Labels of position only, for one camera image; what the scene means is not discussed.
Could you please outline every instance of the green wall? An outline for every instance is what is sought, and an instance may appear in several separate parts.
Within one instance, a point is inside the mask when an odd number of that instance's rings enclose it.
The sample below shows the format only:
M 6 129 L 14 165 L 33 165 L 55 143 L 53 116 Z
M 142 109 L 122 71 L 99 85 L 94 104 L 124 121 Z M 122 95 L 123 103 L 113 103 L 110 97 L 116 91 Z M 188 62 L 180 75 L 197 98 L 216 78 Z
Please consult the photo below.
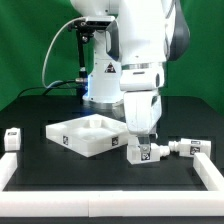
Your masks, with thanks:
M 167 84 L 161 93 L 200 97 L 224 114 L 224 2 L 181 2 L 191 32 L 190 48 L 180 60 L 168 63 Z M 77 16 L 69 0 L 0 0 L 0 109 L 21 90 L 42 86 L 41 71 L 49 44 L 59 28 Z M 64 31 L 59 37 L 47 67 L 47 83 L 77 77 L 75 41 L 74 32 Z M 85 52 L 90 71 L 91 44 L 85 46 Z

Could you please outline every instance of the black tabletop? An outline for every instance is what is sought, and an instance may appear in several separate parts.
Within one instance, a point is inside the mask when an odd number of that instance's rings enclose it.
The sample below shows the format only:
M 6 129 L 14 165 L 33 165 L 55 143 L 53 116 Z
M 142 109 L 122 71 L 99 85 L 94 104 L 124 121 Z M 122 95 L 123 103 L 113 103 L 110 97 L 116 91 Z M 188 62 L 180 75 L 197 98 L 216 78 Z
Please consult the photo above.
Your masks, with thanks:
M 211 160 L 224 174 L 224 118 L 204 101 L 193 97 L 163 97 L 163 115 L 158 122 L 158 145 L 181 138 L 210 140 Z M 111 111 L 82 106 L 72 96 L 20 97 L 0 112 L 0 153 L 4 153 L 5 130 L 21 128 L 22 144 L 18 154 L 18 169 L 5 191 L 29 190 L 206 190 L 193 169 L 193 159 L 171 153 L 160 162 L 131 165 L 126 159 L 126 145 L 86 158 L 46 139 L 45 127 L 91 114 L 114 118 Z M 179 223 L 191 218 L 67 218 L 44 219 L 48 223 Z M 216 223 L 222 217 L 195 217 L 198 223 Z M 0 219 L 1 223 L 15 219 Z M 16 219 L 21 222 L 38 222 L 43 219 Z

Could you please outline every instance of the white box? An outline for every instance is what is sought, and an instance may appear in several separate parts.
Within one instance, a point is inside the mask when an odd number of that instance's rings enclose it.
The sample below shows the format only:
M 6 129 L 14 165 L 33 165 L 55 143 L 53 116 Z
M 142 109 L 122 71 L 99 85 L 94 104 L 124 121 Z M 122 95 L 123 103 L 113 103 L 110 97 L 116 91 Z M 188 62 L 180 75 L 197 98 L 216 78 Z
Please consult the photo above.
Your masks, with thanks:
M 46 126 L 46 137 L 90 157 L 128 143 L 124 122 L 94 114 Z

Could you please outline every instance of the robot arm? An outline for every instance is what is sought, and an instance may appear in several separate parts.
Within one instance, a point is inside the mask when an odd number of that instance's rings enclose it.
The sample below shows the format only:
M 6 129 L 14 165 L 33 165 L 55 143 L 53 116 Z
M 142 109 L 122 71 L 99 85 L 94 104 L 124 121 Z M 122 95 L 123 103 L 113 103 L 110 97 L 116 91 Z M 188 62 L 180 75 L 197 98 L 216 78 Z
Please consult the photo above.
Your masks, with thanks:
M 178 59 L 188 47 L 189 30 L 179 0 L 120 0 L 118 19 L 107 29 L 107 51 L 122 66 L 125 117 L 142 151 L 162 109 L 163 63 Z

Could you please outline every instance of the white border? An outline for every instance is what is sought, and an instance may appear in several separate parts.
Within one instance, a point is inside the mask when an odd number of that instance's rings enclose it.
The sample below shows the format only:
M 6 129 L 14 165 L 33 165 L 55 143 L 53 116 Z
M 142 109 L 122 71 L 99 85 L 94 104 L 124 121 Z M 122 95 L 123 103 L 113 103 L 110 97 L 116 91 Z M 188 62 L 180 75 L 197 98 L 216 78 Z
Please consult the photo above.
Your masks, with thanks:
M 224 191 L 1 192 L 0 208 L 0 217 L 224 216 Z

